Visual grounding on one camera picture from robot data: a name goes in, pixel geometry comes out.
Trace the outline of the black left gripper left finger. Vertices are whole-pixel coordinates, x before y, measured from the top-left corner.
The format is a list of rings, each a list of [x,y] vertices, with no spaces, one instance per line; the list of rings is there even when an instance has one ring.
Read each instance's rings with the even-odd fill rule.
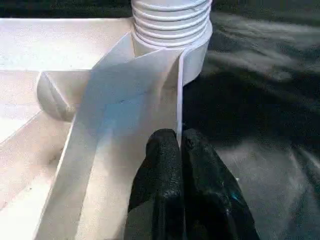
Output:
[[[176,133],[159,129],[149,137],[132,182],[124,239],[182,240],[184,232],[181,152]]]

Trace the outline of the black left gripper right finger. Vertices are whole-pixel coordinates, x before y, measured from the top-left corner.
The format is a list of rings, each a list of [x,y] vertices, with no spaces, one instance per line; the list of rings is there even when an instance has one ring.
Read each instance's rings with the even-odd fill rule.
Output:
[[[258,240],[236,178],[209,140],[188,129],[181,138],[186,234],[189,240]]]

